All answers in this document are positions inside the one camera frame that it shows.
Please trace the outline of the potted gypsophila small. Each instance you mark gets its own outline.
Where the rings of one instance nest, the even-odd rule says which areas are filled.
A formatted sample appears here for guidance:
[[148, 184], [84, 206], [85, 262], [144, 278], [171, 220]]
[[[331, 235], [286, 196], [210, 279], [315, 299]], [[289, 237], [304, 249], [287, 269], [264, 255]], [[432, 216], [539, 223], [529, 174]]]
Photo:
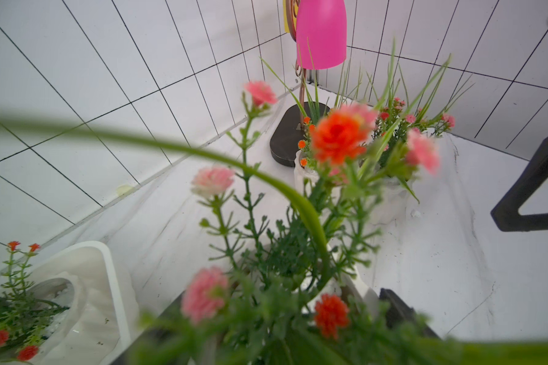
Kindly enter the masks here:
[[163, 345], [146, 342], [128, 364], [548, 364], [548, 342], [472, 343], [423, 338], [410, 325], [389, 329], [354, 294], [327, 292], [367, 265], [374, 250], [368, 223], [350, 220], [341, 195], [350, 167], [363, 155], [372, 108], [333, 109], [329, 126], [346, 146], [345, 183], [320, 173], [305, 195], [283, 181], [225, 155], [118, 129], [89, 132], [62, 120], [8, 113], [2, 122], [28, 135], [107, 138], [141, 148], [182, 152], [213, 163], [199, 170], [192, 192], [214, 215], [199, 224], [224, 241], [226, 271], [199, 270], [181, 308], [166, 322], [143, 316], [146, 328], [170, 331]]

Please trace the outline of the potted gypsophila red-orange front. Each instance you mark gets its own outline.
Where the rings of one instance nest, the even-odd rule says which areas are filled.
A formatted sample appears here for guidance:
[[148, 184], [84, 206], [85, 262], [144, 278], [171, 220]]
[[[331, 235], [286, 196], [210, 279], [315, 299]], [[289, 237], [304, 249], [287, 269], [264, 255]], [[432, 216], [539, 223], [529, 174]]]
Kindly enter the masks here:
[[34, 243], [26, 250], [21, 243], [6, 245], [9, 254], [0, 284], [0, 363], [32, 364], [45, 343], [64, 329], [72, 314], [76, 289], [66, 278], [36, 283], [30, 279], [30, 260], [38, 254]]

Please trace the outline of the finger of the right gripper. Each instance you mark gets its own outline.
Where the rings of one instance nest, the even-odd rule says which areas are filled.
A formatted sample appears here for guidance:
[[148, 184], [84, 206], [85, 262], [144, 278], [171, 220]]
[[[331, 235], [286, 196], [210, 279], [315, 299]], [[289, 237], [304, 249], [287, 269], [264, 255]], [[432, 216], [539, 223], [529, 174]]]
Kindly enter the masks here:
[[491, 211], [492, 219], [502, 232], [548, 231], [548, 213], [522, 215], [519, 208], [548, 179], [548, 137], [543, 140], [533, 158]]

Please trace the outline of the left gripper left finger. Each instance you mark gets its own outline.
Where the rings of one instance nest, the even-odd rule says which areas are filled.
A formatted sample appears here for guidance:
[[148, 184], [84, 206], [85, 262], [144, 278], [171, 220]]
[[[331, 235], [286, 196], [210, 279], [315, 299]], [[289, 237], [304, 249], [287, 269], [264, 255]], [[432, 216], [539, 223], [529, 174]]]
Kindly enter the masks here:
[[[170, 316], [175, 315], [181, 308], [181, 301], [184, 296], [182, 292], [177, 298], [175, 298], [170, 305], [155, 319], [160, 319], [162, 322], [166, 322]], [[142, 334], [130, 345], [123, 353], [121, 353], [116, 359], [114, 359], [112, 365], [125, 365], [129, 363], [129, 356], [134, 352], [139, 345], [146, 342], [152, 342], [154, 345], [163, 345], [169, 338], [170, 331], [167, 329], [160, 329], [159, 327], [153, 327], [151, 329], [146, 328]]]

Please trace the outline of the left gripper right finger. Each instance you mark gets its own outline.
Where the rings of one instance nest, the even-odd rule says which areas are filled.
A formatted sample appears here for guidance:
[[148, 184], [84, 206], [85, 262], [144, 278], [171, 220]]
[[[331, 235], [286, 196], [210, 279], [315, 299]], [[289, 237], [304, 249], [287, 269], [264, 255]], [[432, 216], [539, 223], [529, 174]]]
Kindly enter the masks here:
[[382, 288], [379, 294], [379, 303], [387, 306], [380, 318], [389, 329], [410, 325], [418, 330], [423, 338], [438, 339], [438, 335], [421, 320], [417, 311], [408, 306], [393, 290]]

